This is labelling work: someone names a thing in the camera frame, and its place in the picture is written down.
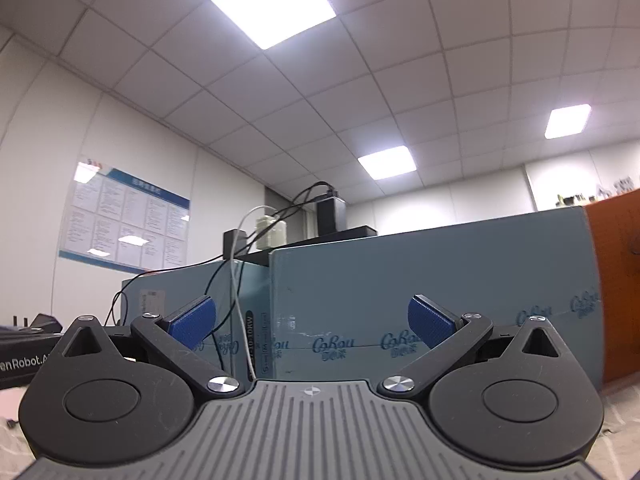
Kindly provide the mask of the large blue carton box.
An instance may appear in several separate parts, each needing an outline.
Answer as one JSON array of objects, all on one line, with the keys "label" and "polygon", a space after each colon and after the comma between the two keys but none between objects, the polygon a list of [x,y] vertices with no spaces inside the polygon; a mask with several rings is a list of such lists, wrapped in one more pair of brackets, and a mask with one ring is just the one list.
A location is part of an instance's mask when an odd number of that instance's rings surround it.
[{"label": "large blue carton box", "polygon": [[279,249],[273,377],[380,382],[477,313],[548,318],[595,384],[604,371],[596,253],[579,208]]}]

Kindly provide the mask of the black shelf board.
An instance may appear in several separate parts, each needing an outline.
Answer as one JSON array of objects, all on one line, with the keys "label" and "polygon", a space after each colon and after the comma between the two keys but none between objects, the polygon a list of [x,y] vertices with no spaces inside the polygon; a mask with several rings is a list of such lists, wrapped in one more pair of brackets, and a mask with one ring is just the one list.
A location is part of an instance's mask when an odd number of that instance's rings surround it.
[{"label": "black shelf board", "polygon": [[[317,244],[326,244],[333,242],[342,242],[343,240],[358,240],[358,238],[366,238],[377,236],[378,231],[370,226],[357,226],[341,232],[325,236],[317,236],[309,240],[301,240],[291,244],[284,245],[284,248],[302,247]],[[246,261],[249,263],[259,264],[260,266],[269,266],[269,255],[273,252],[273,248],[258,250],[257,252],[249,252],[248,254],[237,255],[236,260]]]}]

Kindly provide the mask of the black power adapter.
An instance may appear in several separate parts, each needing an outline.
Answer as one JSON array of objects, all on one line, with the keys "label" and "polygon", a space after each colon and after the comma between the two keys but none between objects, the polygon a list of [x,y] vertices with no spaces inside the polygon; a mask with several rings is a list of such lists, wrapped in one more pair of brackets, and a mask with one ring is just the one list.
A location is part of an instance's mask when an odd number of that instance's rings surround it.
[{"label": "black power adapter", "polygon": [[319,236],[328,236],[347,229],[346,203],[337,196],[319,200],[316,206]]}]

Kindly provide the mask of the black robot packaging box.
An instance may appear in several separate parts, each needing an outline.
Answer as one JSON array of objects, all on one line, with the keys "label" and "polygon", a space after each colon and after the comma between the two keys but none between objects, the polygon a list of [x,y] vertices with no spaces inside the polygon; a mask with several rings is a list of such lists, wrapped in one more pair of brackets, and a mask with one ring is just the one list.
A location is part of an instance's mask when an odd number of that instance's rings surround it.
[{"label": "black robot packaging box", "polygon": [[1,326],[0,387],[27,386],[62,337],[51,315],[37,314],[29,326]]}]

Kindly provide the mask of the orange board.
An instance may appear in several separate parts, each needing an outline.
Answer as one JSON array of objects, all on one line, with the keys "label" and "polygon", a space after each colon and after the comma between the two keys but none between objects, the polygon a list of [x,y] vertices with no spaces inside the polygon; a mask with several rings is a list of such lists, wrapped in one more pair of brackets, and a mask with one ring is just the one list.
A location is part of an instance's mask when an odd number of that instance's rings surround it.
[{"label": "orange board", "polygon": [[639,370],[639,192],[586,207],[598,263],[606,382]]}]

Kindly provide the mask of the wall information poster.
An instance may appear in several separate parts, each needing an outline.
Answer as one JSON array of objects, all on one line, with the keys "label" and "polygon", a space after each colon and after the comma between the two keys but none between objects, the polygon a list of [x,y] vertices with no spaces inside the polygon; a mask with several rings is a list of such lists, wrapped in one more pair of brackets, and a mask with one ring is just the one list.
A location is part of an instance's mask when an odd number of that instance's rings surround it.
[{"label": "wall information poster", "polygon": [[85,157],[70,185],[58,255],[133,274],[178,268],[189,221],[187,198]]}]

